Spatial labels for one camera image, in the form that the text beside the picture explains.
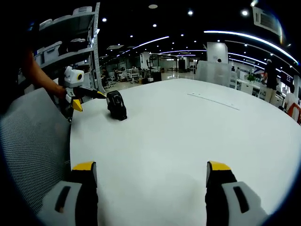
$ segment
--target office chair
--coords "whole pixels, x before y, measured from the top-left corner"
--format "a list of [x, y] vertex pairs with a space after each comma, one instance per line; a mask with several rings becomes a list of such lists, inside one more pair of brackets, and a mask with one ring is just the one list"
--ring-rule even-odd
[[18, 98], [0, 116], [6, 176], [34, 214], [70, 172], [70, 127], [43, 88]]

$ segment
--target led light strip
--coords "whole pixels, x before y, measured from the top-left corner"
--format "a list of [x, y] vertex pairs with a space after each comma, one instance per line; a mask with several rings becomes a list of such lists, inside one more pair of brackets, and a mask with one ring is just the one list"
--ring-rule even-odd
[[186, 55], [177, 55], [177, 57], [182, 57], [182, 56], [194, 56], [194, 54], [186, 54]]
[[255, 60], [255, 61], [258, 61], [259, 63], [262, 63], [264, 65], [266, 65], [267, 63], [263, 62], [263, 61], [260, 61], [260, 60], [257, 60], [257, 59], [254, 59], [254, 58], [251, 58], [251, 57], [248, 57], [248, 56], [244, 56], [244, 55], [240, 55], [240, 54], [236, 54], [236, 53], [228, 53], [228, 54], [231, 54], [231, 55], [236, 55], [236, 56], [239, 56], [239, 57], [245, 57], [245, 58], [249, 58], [251, 60]]
[[[245, 61], [237, 60], [237, 59], [232, 59], [232, 58], [229, 58], [229, 60], [235, 60], [235, 61], [239, 61], [239, 62], [242, 62], [242, 63], [245, 63], [245, 64], [249, 64], [249, 65], [252, 65], [252, 66], [255, 66], [255, 67], [259, 67], [259, 66], [257, 66], [257, 65], [254, 65], [254, 64], [251, 64], [251, 63], [248, 63], [248, 62], [245, 62]], [[281, 71], [281, 70], [279, 70], [278, 68], [276, 68], [276, 71], [278, 71], [278, 72], [283, 72], [284, 74], [286, 74], [286, 75], [290, 76], [291, 78], [293, 78], [291, 75], [289, 75], [289, 74], [288, 74], [288, 73], [286, 73], [285, 71]]]
[[162, 40], [162, 39], [168, 39], [168, 38], [169, 38], [169, 36], [165, 36], [165, 37], [163, 37], [163, 38], [159, 38], [159, 39], [155, 39], [155, 40], [152, 40], [152, 41], [148, 41], [148, 42], [146, 42], [146, 43], [143, 43], [143, 44], [141, 44], [141, 45], [139, 45], [139, 46], [134, 47], [133, 49], [138, 48], [138, 47], [140, 47], [140, 46], [144, 46], [144, 45], [149, 44], [149, 43], [154, 42], [154, 41], [159, 41], [159, 40]]
[[[244, 42], [240, 42], [240, 41], [231, 41], [231, 40], [225, 40], [225, 41], [233, 42], [233, 43], [239, 43], [239, 44], [243, 44], [243, 45], [245, 44]], [[265, 50], [265, 49], [262, 49], [262, 48], [260, 48], [260, 47], [258, 47], [258, 46], [253, 46], [253, 45], [251, 45], [251, 44], [248, 44], [248, 46], [251, 46], [251, 47], [260, 49], [260, 50], [265, 51], [265, 52], [267, 52], [267, 53], [269, 53], [269, 54], [271, 53], [271, 52], [269, 52], [269, 51], [267, 51], [267, 50]], [[274, 54], [273, 56], [274, 56], [274, 57], [277, 57], [277, 58], [280, 59], [280, 60], [282, 60], [282, 61], [285, 62], [287, 65], [291, 66], [291, 64], [289, 64], [287, 61], [285, 61], [284, 59], [280, 58], [280, 57], [277, 56], [276, 54]], [[293, 66], [292, 66], [292, 68], [293, 68], [298, 74], [300, 74], [300, 72], [297, 71], [296, 68], [294, 68]]]
[[299, 62], [293, 58], [289, 53], [285, 52], [283, 49], [281, 49], [280, 47], [276, 46], [275, 44], [273, 43], [270, 43], [264, 39], [260, 39], [260, 38], [257, 38], [255, 36], [252, 36], [252, 35], [249, 35], [249, 34], [243, 34], [243, 33], [238, 33], [238, 32], [226, 32], [226, 31], [204, 31], [204, 33], [218, 33], [218, 34], [233, 34], [233, 35], [238, 35], [238, 36], [242, 36], [242, 37], [246, 37], [246, 38], [250, 38], [250, 39], [253, 39], [253, 40], [257, 40], [257, 41], [260, 41], [262, 43], [265, 43], [275, 49], [277, 49], [278, 51], [280, 51], [281, 53], [283, 53], [284, 55], [286, 55], [287, 57], [291, 58], [294, 62], [296, 62], [297, 65], [299, 65]]
[[241, 60], [232, 59], [232, 58], [229, 58], [229, 60], [235, 60], [235, 61], [239, 61], [239, 62], [242, 62], [242, 63], [245, 63], [245, 64], [249, 64], [249, 65], [252, 65], [252, 66], [255, 66], [255, 67], [258, 67], [258, 68], [260, 68], [260, 69], [263, 69], [263, 70], [264, 70], [264, 68], [263, 68], [263, 67], [259, 67], [259, 66], [257, 66], [257, 65], [254, 65], [254, 64], [248, 63], [248, 62], [246, 62], [246, 61], [241, 61]]
[[193, 50], [177, 50], [177, 51], [169, 51], [169, 52], [163, 52], [163, 53], [175, 53], [175, 52], [192, 52]]

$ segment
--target office desk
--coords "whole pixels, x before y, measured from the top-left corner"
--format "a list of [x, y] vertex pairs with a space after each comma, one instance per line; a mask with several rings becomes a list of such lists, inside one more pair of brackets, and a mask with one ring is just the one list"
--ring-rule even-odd
[[301, 127], [284, 112], [188, 79], [120, 93], [128, 119], [111, 119], [106, 100], [95, 99], [74, 111], [71, 125], [71, 166], [97, 162], [98, 209], [108, 225], [206, 225], [208, 160], [229, 165], [268, 214], [284, 199], [301, 149]]
[[238, 82], [242, 82], [242, 83], [247, 84], [247, 85], [250, 85], [250, 86], [253, 86], [253, 87], [256, 88], [256, 89], [260, 89], [260, 86], [255, 85], [255, 84], [252, 83], [252, 82], [245, 81], [245, 80], [241, 80], [241, 79], [237, 79], [237, 81], [238, 81]]

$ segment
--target person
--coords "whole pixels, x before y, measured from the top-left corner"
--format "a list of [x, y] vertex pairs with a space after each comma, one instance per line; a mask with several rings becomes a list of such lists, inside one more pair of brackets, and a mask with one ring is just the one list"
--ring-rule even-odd
[[277, 86], [276, 86], [276, 91], [279, 92], [279, 93], [281, 93], [281, 87], [280, 87], [280, 85], [279, 85], [278, 82], [277, 82]]
[[118, 81], [118, 77], [119, 77], [119, 74], [122, 73], [122, 71], [119, 71], [118, 68], [116, 67], [114, 69], [114, 77], [115, 77], [115, 81]]
[[[35, 18], [29, 17], [31, 14], [24, 8], [17, 7], [15, 13], [22, 19], [18, 20], [18, 35], [12, 35], [10, 40], [13, 44], [9, 45], [9, 48], [4, 47], [4, 55], [9, 60], [4, 68], [7, 72], [1, 76], [1, 83], [6, 89], [0, 91], [0, 113], [6, 112], [9, 105], [24, 94], [24, 88], [18, 86], [19, 69], [25, 78], [36, 87], [43, 87], [49, 94], [65, 98], [66, 93], [65, 88], [49, 78], [33, 58], [33, 50], [37, 49], [35, 44], [38, 42], [39, 23], [35, 22]], [[9, 23], [3, 29], [7, 34], [15, 32], [14, 26]]]
[[102, 71], [103, 71], [102, 76], [101, 76], [101, 78], [102, 78], [102, 85], [103, 85], [103, 87], [105, 87], [105, 86], [108, 85], [107, 78], [109, 77], [109, 73], [108, 73], [108, 71], [107, 71], [107, 69], [105, 67], [102, 68]]
[[268, 81], [267, 81], [267, 90], [266, 90], [264, 100], [268, 103], [272, 103], [272, 100], [275, 98], [275, 94], [276, 94], [277, 73], [270, 59], [267, 60], [267, 65], [264, 70], [262, 82], [265, 83], [266, 79], [268, 79]]
[[[298, 103], [297, 97], [293, 94], [295, 92], [295, 86], [291, 85], [290, 87], [290, 93], [288, 93], [284, 99], [284, 108], [288, 112], [288, 109], [292, 106], [293, 103]], [[298, 110], [294, 109], [293, 110], [293, 115], [292, 118], [297, 121], [298, 120]]]
[[240, 68], [237, 67], [236, 69], [237, 78], [240, 79]]

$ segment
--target human arm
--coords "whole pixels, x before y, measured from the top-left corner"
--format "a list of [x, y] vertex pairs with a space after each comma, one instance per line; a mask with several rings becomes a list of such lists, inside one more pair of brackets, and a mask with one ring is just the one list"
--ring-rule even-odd
[[26, 50], [22, 56], [21, 68], [24, 76], [30, 79], [34, 85], [43, 87], [47, 92], [58, 98], [65, 98], [65, 89], [56, 84], [42, 71], [34, 60], [32, 51], [29, 49]]
[[268, 78], [268, 73], [265, 72], [265, 73], [263, 74], [263, 82], [265, 82], [267, 78]]

